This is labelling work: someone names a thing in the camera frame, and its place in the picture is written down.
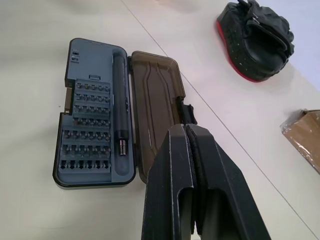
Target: translucent brown lid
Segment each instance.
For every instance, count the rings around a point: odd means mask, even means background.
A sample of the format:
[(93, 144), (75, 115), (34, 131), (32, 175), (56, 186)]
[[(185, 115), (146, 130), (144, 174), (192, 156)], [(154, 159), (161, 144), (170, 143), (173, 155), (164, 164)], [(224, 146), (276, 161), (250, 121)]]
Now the translucent brown lid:
[(175, 60), (135, 51), (131, 67), (136, 157), (140, 177), (146, 182), (168, 129), (182, 123), (176, 99), (186, 95)]

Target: plastic wrap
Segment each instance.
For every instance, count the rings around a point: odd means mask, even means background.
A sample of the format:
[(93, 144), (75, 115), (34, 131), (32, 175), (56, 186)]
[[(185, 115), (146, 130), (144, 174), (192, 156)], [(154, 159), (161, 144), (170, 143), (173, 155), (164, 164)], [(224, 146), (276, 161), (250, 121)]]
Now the plastic wrap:
[(300, 110), (281, 125), (283, 135), (320, 174), (320, 110)]

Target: red trim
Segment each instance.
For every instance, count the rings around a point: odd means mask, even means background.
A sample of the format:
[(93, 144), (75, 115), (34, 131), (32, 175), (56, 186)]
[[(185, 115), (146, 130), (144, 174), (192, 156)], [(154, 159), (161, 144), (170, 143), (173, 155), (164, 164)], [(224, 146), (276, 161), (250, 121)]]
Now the red trim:
[(248, 81), (253, 82), (253, 83), (260, 83), (260, 81), (253, 80), (253, 79), (245, 76), (243, 73), (240, 72), (239, 69), (237, 69), (237, 67), (235, 66), (235, 64), (232, 62), (232, 59), (231, 59), (230, 54), (229, 54), (229, 52), (228, 52), (227, 41), (226, 41), (226, 38), (225, 38), (225, 36), (224, 36), (224, 32), (222, 31), (220, 22), (219, 22), (218, 20), (216, 21), (216, 28), (217, 28), (217, 30), (218, 30), (218, 32), (219, 32), (220, 37), (221, 37), (222, 40), (223, 40), (223, 43), (224, 43), (224, 46), (225, 46), (225, 49), (226, 49), (226, 53), (227, 53), (227, 56), (228, 56), (228, 59), (229, 59), (229, 62), (230, 62), (230, 64), (231, 64), (231, 66), (234, 68), (234, 70), (235, 70), (241, 77), (243, 77), (244, 79), (247, 79)]

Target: table surface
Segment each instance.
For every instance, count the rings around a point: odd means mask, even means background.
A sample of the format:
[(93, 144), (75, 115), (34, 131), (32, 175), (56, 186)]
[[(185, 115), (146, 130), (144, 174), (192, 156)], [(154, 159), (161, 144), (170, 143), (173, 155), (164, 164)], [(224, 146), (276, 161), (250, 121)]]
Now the table surface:
[(1, 239), (141, 238), (139, 176), (125, 187), (76, 190), (52, 178), (68, 46), (77, 37), (177, 60), (186, 102), (242, 170), (271, 238), (320, 238), (320, 176), (280, 130), (292, 112), (318, 109), (320, 95), (290, 63), (264, 83), (237, 75), (214, 28), (226, 3), (1, 3)]

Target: open plastic case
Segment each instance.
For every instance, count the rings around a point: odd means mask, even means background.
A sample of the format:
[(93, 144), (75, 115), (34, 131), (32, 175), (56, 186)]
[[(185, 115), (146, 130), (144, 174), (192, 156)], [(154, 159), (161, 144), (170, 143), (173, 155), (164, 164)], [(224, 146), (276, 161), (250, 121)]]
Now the open plastic case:
[[(168, 129), (197, 123), (192, 106), (183, 104), (178, 64), (169, 57), (140, 51), (128, 57), (119, 46), (75, 38), (65, 86), (53, 166), (62, 187), (125, 185), (136, 167), (146, 182)], [(123, 99), (115, 94), (117, 86), (123, 87)], [(125, 117), (117, 101), (124, 101)], [(119, 121), (127, 126), (125, 155), (119, 154), (115, 133)]]

